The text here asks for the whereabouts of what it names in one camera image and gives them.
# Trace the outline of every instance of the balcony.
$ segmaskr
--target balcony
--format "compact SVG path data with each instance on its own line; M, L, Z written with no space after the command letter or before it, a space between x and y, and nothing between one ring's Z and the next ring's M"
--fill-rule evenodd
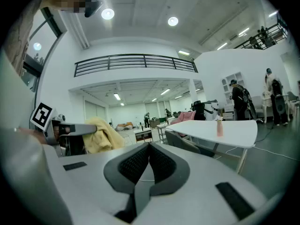
M167 68L198 73L193 61L152 54L118 54L75 63L74 77L120 68Z
M266 28L265 32L260 32L254 37L250 37L246 42L238 45L235 48L265 50L286 38L287 30L277 23L269 28Z

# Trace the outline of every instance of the floor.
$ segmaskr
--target floor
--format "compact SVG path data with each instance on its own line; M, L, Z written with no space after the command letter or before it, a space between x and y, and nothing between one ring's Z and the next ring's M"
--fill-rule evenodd
M291 120L286 126L280 125L272 128L272 121L267 124L258 123L258 134L256 147L265 149L274 153L300 160L300 116ZM126 146L136 144L133 130L119 132L126 141ZM153 141L159 143L158 130L152 130ZM231 146L219 145L219 151L228 151ZM240 155L242 149L236 148L229 153ZM218 161L226 166L236 169L237 161L220 157ZM241 176L252 182L269 199L276 193L284 192L289 185L291 178L299 162L269 153L267 151L251 148L248 150L246 162L244 164Z

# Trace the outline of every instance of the bottle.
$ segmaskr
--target bottle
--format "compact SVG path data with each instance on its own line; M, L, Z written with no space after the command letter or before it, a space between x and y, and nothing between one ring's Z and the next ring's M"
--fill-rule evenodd
M223 117L218 117L218 120L217 120L217 136L218 137L222 137L223 136L222 119L223 119Z

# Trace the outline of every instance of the pink bottle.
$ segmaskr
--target pink bottle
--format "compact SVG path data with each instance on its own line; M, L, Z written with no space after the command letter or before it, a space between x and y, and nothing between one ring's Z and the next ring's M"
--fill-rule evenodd
M222 137L223 136L222 120L217 120L217 136L218 137Z

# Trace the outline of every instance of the black and white square marker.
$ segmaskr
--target black and white square marker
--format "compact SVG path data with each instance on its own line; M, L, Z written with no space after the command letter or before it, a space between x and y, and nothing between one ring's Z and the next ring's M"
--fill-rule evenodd
M40 103L39 106L35 109L30 121L40 129L45 131L52 113L53 109L51 107L47 106L44 103Z

